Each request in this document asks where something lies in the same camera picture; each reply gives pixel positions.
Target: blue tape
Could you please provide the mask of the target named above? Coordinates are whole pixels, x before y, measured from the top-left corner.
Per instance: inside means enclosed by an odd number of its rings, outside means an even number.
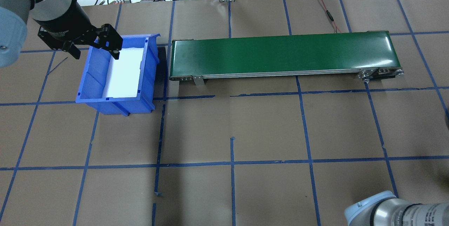
[[[167,97],[167,100],[204,99],[214,97],[215,95],[179,96],[179,97]]]
[[[355,159],[313,159],[313,162],[373,162],[384,161],[385,158],[355,158]]]
[[[162,105],[161,127],[160,127],[160,131],[159,131],[158,159],[156,161],[156,176],[154,178],[154,193],[157,196],[162,195],[162,193],[158,192],[158,189],[159,189],[159,170],[160,170],[161,154],[162,154],[162,139],[163,139],[163,134],[164,134],[164,118],[165,118],[165,104]]]
[[[96,124],[98,122],[98,116],[99,116],[100,112],[96,112],[95,115],[95,120],[93,121],[93,129],[92,129],[92,135],[90,135],[90,142],[92,143],[93,138],[95,137],[95,131],[96,131]]]
[[[348,31],[353,32],[351,29],[351,25],[349,24],[348,15],[346,14],[346,9],[344,8],[343,0],[340,0],[341,9],[343,10],[344,20],[346,21],[346,26],[348,27]]]
[[[56,55],[56,52],[53,51],[52,58],[50,59],[50,63],[48,64],[47,73],[50,71],[50,69],[52,67],[55,55]],[[14,180],[16,179],[17,170],[19,168],[19,164],[20,164],[20,161],[22,159],[22,156],[24,155],[24,150],[25,150],[25,146],[27,145],[29,132],[31,131],[31,128],[32,128],[32,125],[33,125],[33,121],[34,121],[34,118],[36,116],[37,108],[39,106],[37,103],[39,103],[40,98],[42,98],[42,93],[43,93],[43,89],[45,88],[46,82],[47,82],[47,76],[45,76],[44,79],[43,79],[42,87],[40,88],[39,98],[37,99],[36,107],[34,108],[33,115],[32,115],[31,120],[29,122],[29,126],[28,126],[28,129],[27,129],[27,134],[25,135],[24,143],[22,144],[22,147],[20,149],[19,157],[18,157],[17,162],[16,162],[16,167],[14,168],[13,176],[11,177],[11,181],[9,182],[8,191],[6,192],[6,195],[5,195],[5,200],[3,200],[3,205],[2,205],[2,208],[0,210],[0,221],[3,218],[3,213],[5,212],[5,207],[6,207],[6,204],[8,202],[9,195],[11,194],[11,189],[13,188]]]
[[[390,160],[426,160],[426,159],[449,159],[449,155],[442,156],[411,156],[411,157],[390,157]]]
[[[88,169],[153,168],[156,164],[89,165]]]
[[[220,161],[220,162],[196,162],[196,163],[171,163],[171,164],[160,164],[160,167],[194,167],[194,166],[212,166],[212,165],[231,165],[231,162]]]
[[[298,95],[300,97],[301,117],[303,120],[304,136],[305,136],[306,148],[307,148],[307,158],[308,158],[309,169],[310,169],[311,190],[313,193],[313,202],[315,204],[316,224],[318,226],[321,226],[320,211],[319,211],[319,207],[318,207],[318,198],[316,196],[315,176],[313,174],[313,160],[312,160],[311,151],[310,151],[310,143],[309,143],[309,137],[308,137],[308,131],[307,131],[306,115],[304,112],[303,95],[302,95],[301,85],[300,85],[298,76],[296,76],[296,86],[298,87]]]
[[[172,47],[172,32],[173,32],[173,18],[175,15],[175,4],[176,1],[172,2],[172,13],[170,14],[170,29],[168,30],[168,44],[167,44],[167,57],[165,60],[165,78],[164,78],[164,91],[163,91],[163,100],[166,101],[167,100],[167,86],[168,86],[168,66],[170,63],[170,54],[172,52],[171,47]]]
[[[26,105],[36,105],[36,102],[24,102],[24,103],[0,103],[0,106],[26,106]]]
[[[449,31],[428,31],[428,32],[413,32],[415,35],[427,35],[427,34],[448,34]]]
[[[409,27],[410,33],[412,33],[413,41],[414,41],[414,43],[416,45],[416,48],[418,49],[418,52],[420,53],[422,62],[424,63],[425,69],[427,70],[427,72],[428,72],[428,74],[430,76],[430,79],[431,79],[431,81],[433,83],[433,86],[435,87],[436,94],[438,95],[438,98],[441,101],[441,105],[443,106],[444,112],[446,113],[446,117],[449,118],[449,112],[448,112],[448,109],[447,109],[446,104],[444,102],[444,99],[443,99],[443,97],[442,97],[442,95],[440,93],[440,90],[438,89],[438,86],[436,84],[436,80],[433,77],[432,72],[430,71],[429,65],[428,65],[427,61],[425,60],[425,57],[424,57],[424,54],[422,53],[420,45],[418,44],[418,41],[417,41],[416,36],[415,36],[415,33],[412,30],[412,26],[410,25],[409,19],[407,18],[407,15],[406,15],[406,12],[404,10],[404,7],[402,7],[402,3],[401,3],[400,0],[396,0],[396,1],[399,4],[399,7],[401,8],[402,15],[404,16],[404,19],[406,20],[406,23],[407,23],[407,26]]]
[[[54,50],[21,51],[20,53],[54,52]]]
[[[254,160],[254,161],[235,161],[234,164],[303,164],[308,163],[308,159],[298,160]]]
[[[76,200],[75,215],[73,216],[72,226],[76,226],[76,220],[78,219],[78,212],[80,210],[81,196],[83,195],[83,188],[84,188],[84,183],[86,180],[86,173],[87,173],[87,169],[88,169],[88,165],[89,165],[91,150],[92,150],[92,143],[89,143],[89,149],[87,151],[86,162],[85,162],[85,166],[84,166],[84,170],[83,170],[83,176],[81,178],[80,191],[78,192],[78,199]]]
[[[184,99],[203,99],[203,98],[214,98],[215,95],[195,95],[195,96],[178,96],[178,97],[166,97],[165,100],[184,100]],[[155,101],[162,101],[164,98],[156,97],[153,98]]]
[[[86,179],[87,170],[89,168],[89,159],[90,159],[90,154],[91,154],[91,151],[92,151],[92,141],[93,141],[93,138],[95,136],[96,124],[98,123],[98,115],[99,115],[99,113],[100,112],[98,112],[98,111],[96,112],[95,119],[93,121],[92,135],[90,137],[89,148],[87,150],[86,161],[85,161],[85,165],[84,165],[83,176],[81,178],[80,191],[78,192],[78,199],[76,201],[75,214],[73,216],[73,224],[72,224],[72,226],[76,226],[76,220],[78,219],[78,211],[80,210],[81,196],[83,195],[84,183],[85,183],[85,179]]]
[[[380,130],[379,120],[377,119],[376,109],[374,108],[373,99],[371,97],[371,93],[369,92],[368,84],[365,84],[365,89],[366,89],[366,93],[368,95],[368,100],[369,100],[369,104],[371,106],[371,111],[373,113],[374,122],[376,124],[377,134],[379,135],[380,145],[382,146],[383,155],[385,157],[385,162],[387,164],[388,175],[390,175],[391,186],[393,187],[393,192],[396,195],[396,197],[399,197],[397,189],[396,189],[396,182],[394,181],[393,171],[391,170],[390,161],[388,159],[387,149],[385,149],[382,132]]]
[[[250,94],[239,94],[231,95],[230,97],[249,97],[249,96],[272,96],[272,95],[297,95],[298,92],[283,92],[283,93],[250,93]]]
[[[151,226],[154,226],[156,223],[156,202],[153,203],[153,210],[151,213]]]
[[[235,174],[234,174],[234,140],[235,137],[231,137],[231,199],[232,199],[232,225],[236,225],[235,216]]]
[[[122,4],[119,4],[119,11],[117,12],[117,20],[115,20],[114,26],[115,30],[117,30],[117,27],[119,26],[120,12],[122,12]]]
[[[370,92],[394,92],[394,91],[416,91],[416,90],[435,90],[435,88],[434,87],[379,88],[379,89],[370,89],[369,91]]]
[[[305,91],[301,94],[317,94],[317,93],[364,93],[363,89],[351,89],[351,90],[330,90],[330,91]]]
[[[29,171],[29,170],[80,170],[84,169],[81,165],[68,165],[68,166],[30,166],[30,167],[19,167],[19,171]]]
[[[54,105],[54,104],[74,104],[75,101],[45,101],[39,102],[38,105]]]
[[[285,16],[287,18],[288,34],[291,36],[290,18],[288,16],[287,2],[285,0],[282,0],[282,2],[284,2],[284,10]]]
[[[67,58],[69,58],[69,57],[64,58],[61,62],[59,62],[59,64],[57,64],[57,65],[55,66],[55,68],[51,69],[51,71],[47,73],[47,76],[48,76],[49,74],[51,74],[51,73],[52,73],[52,72],[53,72],[59,65],[61,65],[64,61],[66,61]]]
[[[232,34],[231,34],[231,2],[229,1],[228,2],[228,34],[229,34],[229,37],[228,38],[231,38],[232,37]]]

